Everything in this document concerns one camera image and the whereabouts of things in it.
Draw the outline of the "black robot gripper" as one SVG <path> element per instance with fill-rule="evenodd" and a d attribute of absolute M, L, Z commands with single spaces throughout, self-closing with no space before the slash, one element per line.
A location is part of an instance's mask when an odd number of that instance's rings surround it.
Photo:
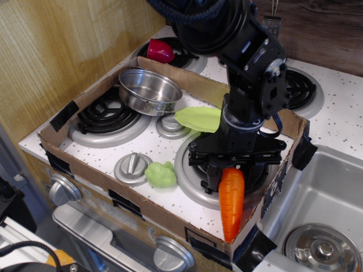
<path fill-rule="evenodd" d="M 278 165 L 286 143 L 260 135 L 257 130 L 240 132 L 222 124 L 215 133 L 202 132 L 188 144 L 189 165 L 206 171 L 208 188 L 218 190 L 222 171 L 240 166 L 247 194 L 261 187 L 269 175 L 269 166 Z"/>

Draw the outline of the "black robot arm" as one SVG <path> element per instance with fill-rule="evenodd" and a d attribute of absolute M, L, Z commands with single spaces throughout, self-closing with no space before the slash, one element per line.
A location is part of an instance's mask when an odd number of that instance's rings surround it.
<path fill-rule="evenodd" d="M 223 97 L 215 133 L 202 133 L 188 145 L 189 164 L 206 172 L 206 193 L 217 192 L 226 168 L 240 166 L 247 188 L 268 165 L 281 161 L 284 142 L 263 133 L 264 122 L 289 106 L 285 49 L 256 20 L 253 1 L 150 1 L 172 25 L 187 51 L 215 56 L 227 67 L 230 90 Z"/>

